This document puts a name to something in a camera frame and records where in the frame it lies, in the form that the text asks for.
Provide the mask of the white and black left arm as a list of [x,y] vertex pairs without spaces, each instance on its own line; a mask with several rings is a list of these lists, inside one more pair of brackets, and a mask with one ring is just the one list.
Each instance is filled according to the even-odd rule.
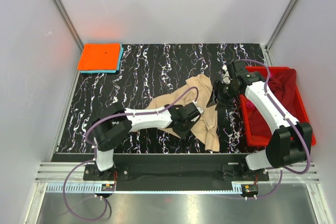
[[129,133],[150,128],[171,129],[178,137],[184,138],[203,113],[196,102],[144,110],[124,108],[121,103],[116,103],[111,115],[98,117],[87,130],[86,138],[92,136],[96,147],[94,162],[98,171],[105,172],[115,167],[114,149]]

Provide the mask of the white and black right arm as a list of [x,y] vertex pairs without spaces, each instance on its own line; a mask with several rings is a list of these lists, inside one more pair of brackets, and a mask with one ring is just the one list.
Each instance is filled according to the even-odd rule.
[[272,136],[264,150],[245,157],[249,172],[284,168],[298,175],[307,173],[311,166],[311,125],[300,122],[276,98],[268,85],[269,74],[263,77],[259,72],[249,72],[245,63],[242,59],[227,64],[230,82],[215,81],[206,106],[225,108],[243,95],[266,121]]

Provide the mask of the beige t-shirt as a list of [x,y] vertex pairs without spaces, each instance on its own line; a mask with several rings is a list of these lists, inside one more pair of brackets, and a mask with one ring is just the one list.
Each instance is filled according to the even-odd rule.
[[187,105],[193,101],[197,101],[197,105],[204,110],[204,113],[199,121],[192,127],[191,132],[205,145],[207,151],[218,152],[220,149],[219,138],[217,135],[218,115],[214,106],[210,108],[206,107],[212,92],[211,80],[206,75],[198,74],[195,77],[190,77],[186,80],[184,86],[171,94],[155,97],[146,108],[157,109],[171,104],[190,87],[197,87],[198,90],[193,89],[189,91],[177,102],[177,104]]

